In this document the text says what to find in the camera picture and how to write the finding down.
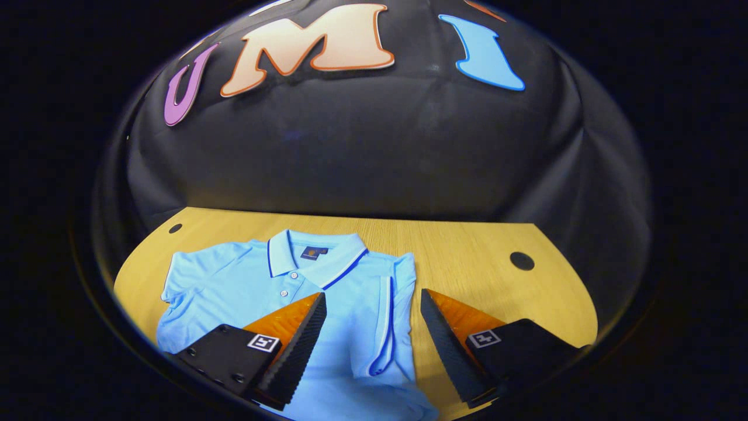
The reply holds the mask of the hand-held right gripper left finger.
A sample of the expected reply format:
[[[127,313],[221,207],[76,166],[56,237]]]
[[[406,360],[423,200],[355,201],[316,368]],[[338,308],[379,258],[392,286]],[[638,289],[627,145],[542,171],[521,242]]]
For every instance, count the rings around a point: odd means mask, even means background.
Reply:
[[[327,316],[323,292],[243,328],[221,323],[168,358],[240,399],[284,410],[297,390]]]

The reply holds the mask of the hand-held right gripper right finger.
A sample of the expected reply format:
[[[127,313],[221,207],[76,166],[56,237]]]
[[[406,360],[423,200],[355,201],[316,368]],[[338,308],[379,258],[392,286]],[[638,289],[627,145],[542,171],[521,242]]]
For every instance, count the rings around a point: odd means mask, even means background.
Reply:
[[[529,318],[503,322],[423,288],[420,314],[460,400],[468,408],[518,395],[547,380],[585,349]]]

